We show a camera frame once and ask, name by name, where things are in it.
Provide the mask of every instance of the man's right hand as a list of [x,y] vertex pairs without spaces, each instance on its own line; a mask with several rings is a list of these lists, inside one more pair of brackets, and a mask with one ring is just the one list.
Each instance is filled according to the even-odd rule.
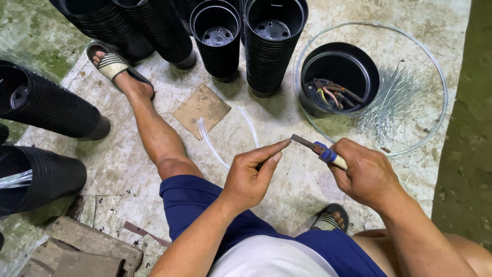
[[348,138],[340,139],[331,149],[347,162],[347,171],[333,164],[329,167],[340,190],[352,199],[380,214],[393,210],[401,201],[411,201],[383,153]]

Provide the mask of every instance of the black sandal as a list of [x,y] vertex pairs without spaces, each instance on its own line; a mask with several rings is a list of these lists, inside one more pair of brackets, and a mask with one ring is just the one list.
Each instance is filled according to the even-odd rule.
[[[93,57],[95,56],[95,53],[97,51],[101,51],[106,53],[102,58],[100,59],[99,63],[97,65],[94,64],[94,59]],[[115,83],[115,77],[118,76],[118,74],[127,71],[128,74],[133,77],[135,80],[144,82],[149,84],[152,87],[152,90],[154,90],[154,86],[152,83],[150,83],[149,80],[147,80],[144,76],[142,76],[140,73],[138,73],[135,68],[133,68],[130,64],[128,64],[124,58],[122,58],[116,51],[112,50],[108,45],[94,41],[87,46],[87,57],[91,61],[91,63],[99,70],[106,78],[111,80],[115,87],[118,88],[118,86]],[[152,94],[151,100],[154,99],[155,92]]]
[[[331,215],[336,211],[340,213],[340,217],[343,219],[343,225],[344,225],[343,229],[340,228],[338,222]],[[318,218],[312,224],[310,229],[331,231],[335,228],[338,228],[342,230],[344,233],[347,233],[348,224],[349,224],[349,219],[348,219],[347,211],[345,211],[345,209],[340,204],[333,203],[333,204],[329,204],[328,206],[326,206],[324,209],[321,210],[321,212],[318,215]]]

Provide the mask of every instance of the bundle of wire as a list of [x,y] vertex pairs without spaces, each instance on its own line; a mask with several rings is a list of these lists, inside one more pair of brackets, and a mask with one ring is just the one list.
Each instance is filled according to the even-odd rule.
[[32,170],[0,178],[0,189],[29,186],[30,181],[32,181]]
[[[258,142],[258,135],[256,134],[256,129],[254,128],[253,122],[251,118],[249,117],[248,113],[246,112],[246,109],[242,105],[235,105],[233,109],[242,117],[242,119],[246,122],[246,124],[249,127],[249,130],[251,131],[251,134],[253,135],[253,140],[254,144],[256,145],[256,148],[260,148],[260,144]],[[206,148],[210,151],[210,153],[222,164],[224,165],[227,169],[230,169],[231,167],[225,163],[224,160],[219,156],[217,151],[215,150],[214,146],[210,142],[209,139],[209,134],[207,132],[207,126],[205,125],[205,120],[203,117],[200,117],[196,125],[198,126],[198,133],[199,137],[201,139],[201,142],[206,146]]]
[[[429,64],[422,65],[423,70]],[[426,99],[432,86],[427,79],[418,79],[411,69],[397,64],[379,66],[379,91],[374,101],[359,114],[349,118],[347,124],[358,134],[374,138],[374,147],[386,147],[398,138],[399,128],[405,119],[413,117]]]

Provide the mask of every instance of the leg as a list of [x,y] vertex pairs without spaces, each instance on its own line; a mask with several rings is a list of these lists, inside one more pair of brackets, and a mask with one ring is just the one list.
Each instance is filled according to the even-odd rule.
[[[479,277],[492,276],[492,255],[489,252],[463,237],[450,234],[444,236]],[[386,275],[401,276],[393,242],[386,229],[363,231],[355,234],[352,239]]]
[[[103,55],[103,52],[96,52],[94,63],[98,63]],[[186,156],[178,133],[152,106],[151,86],[135,80],[126,71],[116,76],[115,82],[130,102],[145,151],[157,166],[161,179],[182,174],[203,178],[196,164]]]

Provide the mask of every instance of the sandal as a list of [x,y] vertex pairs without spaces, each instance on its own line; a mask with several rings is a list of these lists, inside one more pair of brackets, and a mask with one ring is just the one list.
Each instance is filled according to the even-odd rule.
[[[343,225],[344,225],[343,229],[340,228],[337,221],[331,215],[333,212],[336,211],[340,213],[340,217],[343,219]],[[319,212],[319,216],[311,226],[310,230],[319,229],[324,231],[331,231],[335,228],[338,228],[342,230],[344,233],[347,233],[348,224],[349,224],[349,219],[348,219],[347,211],[345,211],[345,209],[340,204],[333,203],[333,204],[329,204],[324,209],[322,209],[321,212]]]
[[[97,65],[94,64],[94,59],[93,57],[95,56],[95,53],[97,51],[102,51],[106,53],[104,56],[102,56],[101,60]],[[147,83],[152,87],[152,90],[154,90],[154,86],[152,83],[150,83],[149,80],[147,80],[144,76],[142,76],[140,73],[138,73],[135,68],[133,68],[130,64],[126,62],[124,58],[122,58],[116,51],[112,50],[108,45],[94,41],[87,46],[87,57],[91,61],[91,63],[99,70],[106,78],[111,80],[111,82],[115,85],[115,87],[118,88],[118,86],[115,83],[115,77],[118,76],[118,74],[127,71],[128,74],[134,78],[137,81]],[[155,92],[152,94],[151,100],[154,99]]]

